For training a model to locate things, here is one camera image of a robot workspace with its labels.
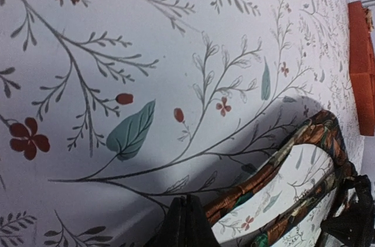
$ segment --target orange object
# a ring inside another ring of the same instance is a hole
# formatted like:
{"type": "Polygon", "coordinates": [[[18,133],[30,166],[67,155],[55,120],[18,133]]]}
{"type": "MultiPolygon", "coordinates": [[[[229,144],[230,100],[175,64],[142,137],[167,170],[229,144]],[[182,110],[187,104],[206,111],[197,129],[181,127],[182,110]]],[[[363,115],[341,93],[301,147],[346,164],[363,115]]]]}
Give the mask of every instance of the orange object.
{"type": "Polygon", "coordinates": [[[360,1],[349,4],[349,74],[356,100],[360,134],[374,136],[375,63],[374,50],[360,1]]]}

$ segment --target wallpaper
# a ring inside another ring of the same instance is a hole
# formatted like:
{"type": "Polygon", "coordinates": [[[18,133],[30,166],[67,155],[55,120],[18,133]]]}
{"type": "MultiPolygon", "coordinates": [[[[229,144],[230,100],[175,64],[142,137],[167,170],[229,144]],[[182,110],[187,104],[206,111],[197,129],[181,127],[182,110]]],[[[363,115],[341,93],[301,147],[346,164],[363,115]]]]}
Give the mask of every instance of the wallpaper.
{"type": "Polygon", "coordinates": [[[2,246],[142,246],[174,197],[215,199],[321,109],[360,170],[346,0],[0,0],[0,16],[2,246]]]}

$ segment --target patterned bag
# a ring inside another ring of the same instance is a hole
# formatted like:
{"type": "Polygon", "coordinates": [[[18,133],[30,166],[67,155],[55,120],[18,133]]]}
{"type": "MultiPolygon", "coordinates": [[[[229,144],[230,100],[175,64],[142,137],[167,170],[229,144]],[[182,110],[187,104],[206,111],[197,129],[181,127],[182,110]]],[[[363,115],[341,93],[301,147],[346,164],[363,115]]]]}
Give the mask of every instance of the patterned bag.
{"type": "Polygon", "coordinates": [[[318,181],[313,189],[290,209],[254,233],[253,238],[245,246],[266,247],[273,245],[298,225],[335,188],[337,188],[336,197],[328,218],[332,219],[342,204],[348,206],[347,189],[353,188],[354,184],[348,186],[346,181],[357,180],[357,172],[353,163],[347,158],[338,120],[329,111],[321,111],[305,121],[254,176],[205,206],[206,216],[211,225],[264,188],[277,175],[292,147],[302,144],[312,144],[323,149],[333,160],[333,170],[318,181]]]}

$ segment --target bag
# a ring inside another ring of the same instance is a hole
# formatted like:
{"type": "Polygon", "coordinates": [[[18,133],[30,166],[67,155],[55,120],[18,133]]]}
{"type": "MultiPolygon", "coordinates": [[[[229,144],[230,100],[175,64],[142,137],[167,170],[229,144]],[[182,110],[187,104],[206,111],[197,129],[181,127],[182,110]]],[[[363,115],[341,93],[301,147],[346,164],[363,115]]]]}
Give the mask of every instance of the bag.
{"type": "MultiPolygon", "coordinates": [[[[305,121],[284,143],[277,153],[249,180],[203,208],[197,197],[175,198],[161,230],[146,246],[219,246],[210,225],[227,213],[250,200],[279,172],[295,145],[312,144],[323,149],[333,160],[333,171],[318,181],[290,209],[263,226],[243,246],[272,246],[293,227],[297,226],[328,193],[336,190],[335,200],[321,229],[348,247],[369,247],[373,241],[375,207],[371,182],[367,176],[358,176],[354,164],[347,158],[346,148],[334,114],[321,111],[305,121]],[[348,201],[348,190],[355,188],[358,202],[348,201]],[[334,217],[342,205],[344,212],[334,217]]],[[[325,246],[323,236],[318,246],[325,246]]]]}

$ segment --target red berry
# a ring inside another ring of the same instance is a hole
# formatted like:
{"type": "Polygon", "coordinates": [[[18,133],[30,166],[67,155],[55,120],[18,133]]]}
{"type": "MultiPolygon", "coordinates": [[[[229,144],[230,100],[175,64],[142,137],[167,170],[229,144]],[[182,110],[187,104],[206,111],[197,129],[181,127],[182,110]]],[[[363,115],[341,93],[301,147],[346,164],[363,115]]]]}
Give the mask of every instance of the red berry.
{"type": "Polygon", "coordinates": [[[116,96],[116,101],[120,105],[128,105],[133,103],[134,96],[132,94],[122,93],[116,96]]]}
{"type": "Polygon", "coordinates": [[[178,122],[183,122],[184,121],[184,117],[183,117],[183,112],[180,108],[175,108],[174,110],[174,115],[175,115],[175,118],[178,122]]]}

